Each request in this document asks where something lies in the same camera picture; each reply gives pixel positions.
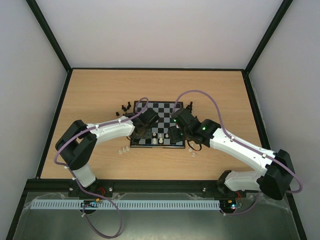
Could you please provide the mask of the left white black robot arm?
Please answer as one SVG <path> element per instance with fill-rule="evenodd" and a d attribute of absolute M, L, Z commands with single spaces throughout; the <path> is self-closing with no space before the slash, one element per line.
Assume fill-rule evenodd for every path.
<path fill-rule="evenodd" d="M 95 146 L 120 137 L 143 137 L 148 129 L 159 119 L 153 109 L 142 113 L 127 113 L 115 120 L 85 124 L 74 121 L 55 144 L 56 155 L 64 160 L 74 178 L 87 188 L 96 181 L 89 160 Z"/>

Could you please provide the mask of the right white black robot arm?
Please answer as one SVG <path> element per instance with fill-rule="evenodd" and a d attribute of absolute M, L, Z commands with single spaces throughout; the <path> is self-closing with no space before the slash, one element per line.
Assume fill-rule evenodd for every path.
<path fill-rule="evenodd" d="M 226 170 L 217 181 L 218 191 L 229 196 L 236 191 L 261 191 L 274 200 L 282 200 L 292 180 L 293 166 L 284 150 L 264 149 L 235 135 L 210 119 L 200 122 L 189 110 L 180 108 L 171 115 L 174 126 L 168 130 L 173 142 L 194 142 L 222 151 L 252 168 L 251 171 Z"/>

